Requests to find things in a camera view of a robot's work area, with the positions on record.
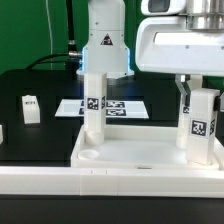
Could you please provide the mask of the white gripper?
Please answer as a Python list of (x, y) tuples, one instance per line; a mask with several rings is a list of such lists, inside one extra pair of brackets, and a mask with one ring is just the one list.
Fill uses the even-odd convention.
[(189, 75), (224, 77), (224, 31), (188, 30), (183, 16), (146, 18), (137, 31), (135, 62), (141, 71), (176, 74), (182, 104), (189, 106)]

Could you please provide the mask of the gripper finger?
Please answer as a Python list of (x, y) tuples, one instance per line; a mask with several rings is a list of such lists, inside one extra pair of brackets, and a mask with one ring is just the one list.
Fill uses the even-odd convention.
[(214, 110), (224, 112), (224, 92), (220, 96), (215, 97)]

